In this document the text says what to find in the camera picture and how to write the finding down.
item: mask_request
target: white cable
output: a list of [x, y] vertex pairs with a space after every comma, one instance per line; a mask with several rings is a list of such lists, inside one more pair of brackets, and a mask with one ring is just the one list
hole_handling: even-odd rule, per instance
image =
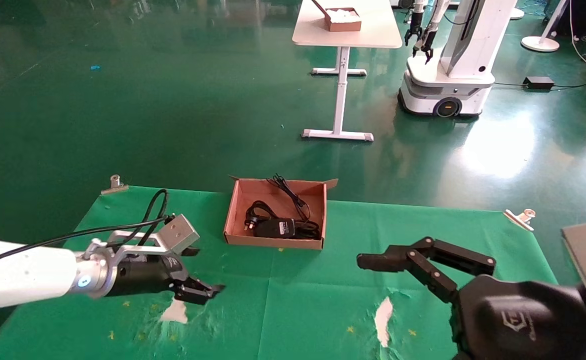
[[577, 53], [577, 56], [580, 59], [582, 59], [583, 62], [586, 63], [586, 59], [577, 50], [577, 46], [575, 46], [575, 35], [574, 35], [574, 31], [573, 31], [573, 0], [569, 0], [569, 27], [571, 28], [571, 44], [573, 45], [573, 48], [575, 49], [575, 53]]

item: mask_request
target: open cardboard box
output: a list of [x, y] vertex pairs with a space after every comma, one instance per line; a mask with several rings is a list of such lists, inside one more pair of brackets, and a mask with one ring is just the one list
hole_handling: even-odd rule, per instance
[[231, 205], [224, 224], [227, 244], [245, 246], [268, 246], [272, 248], [298, 248], [322, 250], [327, 230], [327, 190], [337, 185], [337, 178], [327, 181], [286, 180], [291, 191], [305, 201], [311, 209], [311, 221], [320, 226], [320, 239], [274, 239], [253, 236], [245, 230], [247, 209], [254, 201], [261, 200], [282, 218], [299, 219], [291, 198], [281, 189], [263, 178], [236, 178]]
[[[359, 32], [362, 29], [362, 20], [360, 14], [353, 7], [323, 7], [317, 0], [312, 0], [318, 9], [324, 14], [324, 23], [329, 32]], [[345, 10], [357, 16], [357, 21], [339, 22], [338, 19], [332, 18], [327, 10]]]

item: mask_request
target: glossy floor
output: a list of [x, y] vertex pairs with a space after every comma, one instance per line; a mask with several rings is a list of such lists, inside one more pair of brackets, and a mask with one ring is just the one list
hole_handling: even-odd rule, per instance
[[[78, 223], [108, 185], [229, 192], [228, 174], [326, 180], [331, 199], [520, 212], [561, 283], [560, 228], [586, 222], [586, 87], [496, 86], [475, 123], [419, 121], [396, 95], [410, 48], [351, 52], [345, 130], [375, 142], [302, 139], [330, 129], [335, 49], [291, 42], [296, 0], [0, 2], [0, 239], [35, 242]], [[405, 16], [396, 12], [403, 33]], [[446, 42], [443, 24], [435, 45]], [[507, 28], [498, 82], [586, 82], [570, 44], [538, 54], [527, 15]]]

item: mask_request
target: robotic arm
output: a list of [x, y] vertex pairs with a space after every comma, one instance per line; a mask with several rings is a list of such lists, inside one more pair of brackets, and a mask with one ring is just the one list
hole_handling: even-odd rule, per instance
[[[475, 276], [458, 285], [431, 264]], [[494, 278], [492, 257], [424, 237], [384, 253], [360, 253], [357, 266], [407, 271], [443, 303], [451, 303], [453, 360], [586, 360], [586, 289]]]
[[411, 16], [411, 27], [407, 30], [404, 35], [404, 41], [406, 45], [409, 45], [409, 39], [413, 35], [416, 35], [417, 41], [413, 46], [413, 57], [417, 54], [417, 51], [423, 51], [426, 55], [426, 62], [428, 63], [433, 57], [433, 39], [435, 34], [438, 32], [440, 21], [444, 18], [444, 12], [449, 8], [451, 0], [435, 0], [435, 6], [433, 8], [433, 14], [430, 17], [428, 26], [425, 30], [422, 28], [422, 18], [424, 14], [424, 7], [428, 0], [416, 0], [414, 4], [413, 13]]
[[[174, 292], [203, 305], [224, 289], [191, 276], [181, 256], [197, 255], [199, 239], [180, 214], [151, 234], [150, 246], [122, 244], [130, 231], [116, 230], [106, 242], [93, 239], [85, 251], [36, 247], [0, 260], [0, 308], [84, 293], [93, 298]], [[141, 239], [142, 234], [132, 238]], [[21, 244], [0, 241], [0, 254]]]

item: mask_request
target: green cloth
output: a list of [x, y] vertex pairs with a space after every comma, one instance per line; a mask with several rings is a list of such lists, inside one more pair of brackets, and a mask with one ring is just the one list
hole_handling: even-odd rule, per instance
[[[99, 196], [77, 228], [136, 223], [155, 191], [131, 186]], [[451, 306], [408, 273], [356, 265], [359, 253], [426, 236], [493, 256], [501, 280], [556, 282], [535, 237], [501, 212], [329, 201], [317, 251], [226, 244], [229, 201], [224, 193], [170, 191], [167, 212], [184, 214], [201, 237], [199, 255], [184, 258], [188, 269], [226, 285], [207, 305], [187, 304], [187, 324], [158, 322], [171, 292], [64, 296], [20, 306], [0, 330], [0, 360], [450, 360]], [[90, 239], [66, 246], [82, 251]], [[436, 266], [460, 286], [471, 280]], [[373, 317], [386, 296], [394, 310], [382, 348]]]

